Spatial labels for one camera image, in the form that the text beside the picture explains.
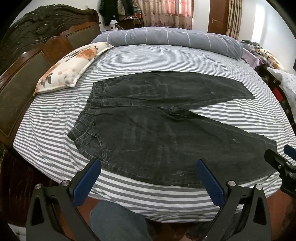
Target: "purple cloth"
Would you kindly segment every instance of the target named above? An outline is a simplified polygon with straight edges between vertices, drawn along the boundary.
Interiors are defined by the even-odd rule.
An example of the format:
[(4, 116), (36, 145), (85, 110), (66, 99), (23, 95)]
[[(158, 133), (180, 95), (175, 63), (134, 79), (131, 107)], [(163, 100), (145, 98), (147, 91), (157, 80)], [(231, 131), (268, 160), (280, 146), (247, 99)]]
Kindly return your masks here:
[(243, 49), (242, 58), (252, 67), (252, 69), (255, 69), (260, 65), (260, 60), (245, 48)]

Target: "reddish brown floor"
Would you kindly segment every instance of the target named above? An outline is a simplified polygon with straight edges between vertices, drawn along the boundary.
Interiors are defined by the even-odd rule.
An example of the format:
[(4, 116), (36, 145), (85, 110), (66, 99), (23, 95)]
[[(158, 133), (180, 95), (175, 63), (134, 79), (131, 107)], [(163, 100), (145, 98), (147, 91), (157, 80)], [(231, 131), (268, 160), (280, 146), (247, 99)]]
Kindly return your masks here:
[[(78, 207), (79, 212), (87, 223), (89, 223), (89, 212), (98, 202), (99, 200), (88, 197), (85, 203)], [(292, 198), (278, 190), (267, 199), (267, 203), (271, 216), (272, 240), (274, 240), (281, 235), (289, 224), (285, 217), (291, 210)], [(66, 220), (59, 210), (57, 210), (57, 213), (65, 234), (75, 240)], [(192, 223), (156, 223), (154, 227), (157, 232), (157, 238), (154, 241), (179, 241), (191, 225)]]

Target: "beige patterned curtain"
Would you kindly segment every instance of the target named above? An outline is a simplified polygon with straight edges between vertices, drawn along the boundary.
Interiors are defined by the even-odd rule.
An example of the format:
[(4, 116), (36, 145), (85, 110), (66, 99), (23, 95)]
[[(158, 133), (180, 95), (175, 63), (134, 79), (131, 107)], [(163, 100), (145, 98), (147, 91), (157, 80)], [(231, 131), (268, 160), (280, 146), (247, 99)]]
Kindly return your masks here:
[(145, 26), (191, 29), (192, 0), (134, 0), (143, 13)]
[(228, 26), (226, 35), (238, 39), (242, 19), (242, 0), (229, 0)]

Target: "person's leg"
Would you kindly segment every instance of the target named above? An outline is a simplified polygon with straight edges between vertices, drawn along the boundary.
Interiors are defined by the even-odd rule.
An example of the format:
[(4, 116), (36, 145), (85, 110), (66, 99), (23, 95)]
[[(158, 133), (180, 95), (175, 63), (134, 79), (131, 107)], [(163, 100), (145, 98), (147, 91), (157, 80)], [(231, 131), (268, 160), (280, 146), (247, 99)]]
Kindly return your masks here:
[(89, 225), (100, 241), (152, 241), (145, 217), (113, 202), (100, 201)]

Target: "metal screw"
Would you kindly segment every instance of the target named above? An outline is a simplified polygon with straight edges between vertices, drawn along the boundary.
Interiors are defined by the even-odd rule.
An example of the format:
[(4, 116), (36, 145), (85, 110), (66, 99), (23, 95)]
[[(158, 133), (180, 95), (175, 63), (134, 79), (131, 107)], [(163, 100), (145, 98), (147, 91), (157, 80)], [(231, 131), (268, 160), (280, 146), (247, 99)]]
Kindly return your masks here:
[(231, 187), (234, 187), (235, 186), (235, 182), (234, 181), (229, 181), (228, 182), (228, 185), (231, 186)]
[(62, 181), (62, 186), (66, 187), (70, 184), (69, 180)]
[(257, 188), (258, 190), (261, 190), (261, 189), (262, 189), (262, 186), (259, 185), (259, 184), (257, 184), (257, 185), (256, 185), (256, 188)]
[(39, 188), (41, 188), (41, 184), (40, 183), (36, 184), (36, 186), (35, 186), (35, 189), (39, 189)]

